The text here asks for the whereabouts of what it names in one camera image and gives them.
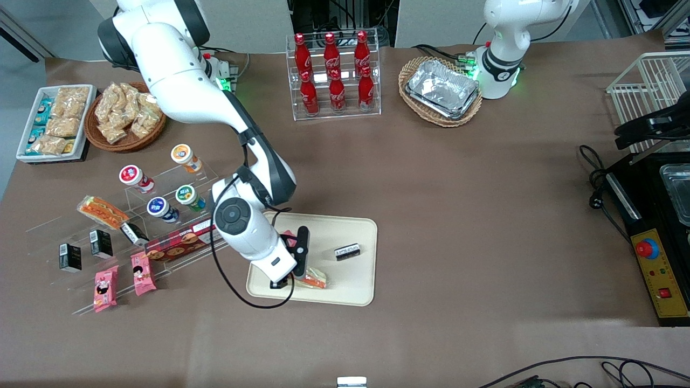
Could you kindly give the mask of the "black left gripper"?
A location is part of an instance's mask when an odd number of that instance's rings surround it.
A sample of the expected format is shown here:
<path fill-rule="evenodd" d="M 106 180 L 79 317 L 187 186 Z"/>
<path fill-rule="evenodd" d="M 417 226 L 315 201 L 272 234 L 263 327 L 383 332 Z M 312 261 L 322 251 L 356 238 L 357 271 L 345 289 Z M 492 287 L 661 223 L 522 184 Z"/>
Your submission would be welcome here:
<path fill-rule="evenodd" d="M 638 117 L 618 126 L 615 135 L 618 150 L 646 150 L 659 142 L 675 142 L 689 135 L 689 107 L 674 105 L 655 112 L 655 117 Z"/>

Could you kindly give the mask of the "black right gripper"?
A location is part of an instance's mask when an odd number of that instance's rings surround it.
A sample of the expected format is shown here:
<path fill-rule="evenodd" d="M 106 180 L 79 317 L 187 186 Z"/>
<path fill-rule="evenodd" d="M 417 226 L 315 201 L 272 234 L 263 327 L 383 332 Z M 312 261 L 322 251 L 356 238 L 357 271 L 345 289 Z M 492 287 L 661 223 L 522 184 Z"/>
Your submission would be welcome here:
<path fill-rule="evenodd" d="M 307 275 L 307 255 L 310 237 L 309 228 L 307 226 L 300 226 L 296 234 L 295 252 L 293 253 L 296 266 L 293 268 L 292 273 L 296 280 L 303 280 Z"/>

